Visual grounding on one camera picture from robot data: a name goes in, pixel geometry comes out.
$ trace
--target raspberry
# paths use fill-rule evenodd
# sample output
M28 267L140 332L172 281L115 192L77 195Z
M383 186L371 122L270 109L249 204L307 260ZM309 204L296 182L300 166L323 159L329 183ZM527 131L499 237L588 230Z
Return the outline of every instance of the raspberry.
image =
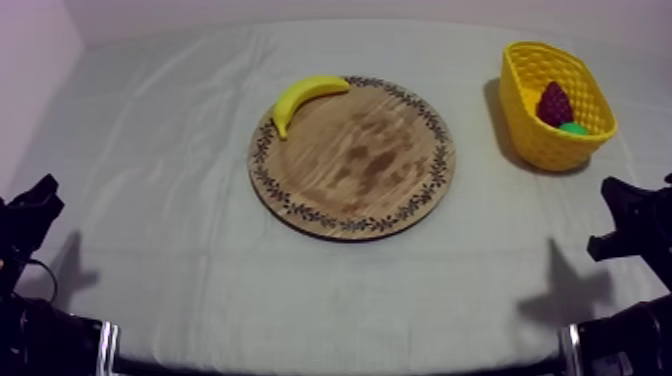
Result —
M551 81L541 94L541 100L537 105L537 116L546 124L556 128L574 121L569 97L557 82Z

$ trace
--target yellow banana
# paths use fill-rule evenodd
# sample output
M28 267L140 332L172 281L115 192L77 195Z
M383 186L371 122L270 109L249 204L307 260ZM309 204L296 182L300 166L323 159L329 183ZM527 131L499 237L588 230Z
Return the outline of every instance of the yellow banana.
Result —
M287 127L301 104L323 95L344 93L350 84L339 76L310 76L290 86L273 108L273 123L281 140L287 139Z

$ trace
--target table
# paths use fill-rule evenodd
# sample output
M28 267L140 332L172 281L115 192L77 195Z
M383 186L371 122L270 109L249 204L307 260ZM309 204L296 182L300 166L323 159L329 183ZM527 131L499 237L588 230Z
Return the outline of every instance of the table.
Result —
M512 151L501 51L542 40L584 59L618 135L580 171ZM12 192L43 174L66 208L35 255L58 305L122 328L124 356L200 369L464 370L556 351L555 330L665 293L638 259L595 264L613 175L658 188L672 165L664 57L562 36L417 21L304 21L157 35L88 50ZM436 210L384 240L337 244L278 222L246 153L277 95L311 74L380 77L427 100L455 140ZM22 291L39 293L41 275Z

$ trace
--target woven basket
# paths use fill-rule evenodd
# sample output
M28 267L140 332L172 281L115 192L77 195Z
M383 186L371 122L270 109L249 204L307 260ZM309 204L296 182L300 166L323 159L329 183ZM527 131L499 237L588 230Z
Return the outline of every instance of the woven basket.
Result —
M574 119L588 135L556 129L536 116L537 103L551 81L567 93ZM514 148L524 160L543 170L565 171L581 165L618 129L583 62L543 43L517 42L504 49L499 97Z

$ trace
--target green fruit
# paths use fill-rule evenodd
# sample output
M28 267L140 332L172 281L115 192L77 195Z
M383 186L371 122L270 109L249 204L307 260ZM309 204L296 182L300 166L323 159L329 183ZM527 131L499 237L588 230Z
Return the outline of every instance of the green fruit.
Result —
M585 136L588 134L586 128L576 124L576 123L565 123L558 128L568 133L579 134Z

